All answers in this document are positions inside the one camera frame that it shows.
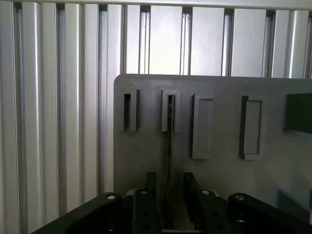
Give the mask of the grey 3D-printed parts rack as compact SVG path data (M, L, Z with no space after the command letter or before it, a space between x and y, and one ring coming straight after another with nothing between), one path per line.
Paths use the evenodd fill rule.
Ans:
M171 228L164 228L168 96ZM127 196L156 173L161 234L205 234L190 221L183 174L227 200L244 193L312 225L312 80L120 75L114 82L114 190Z

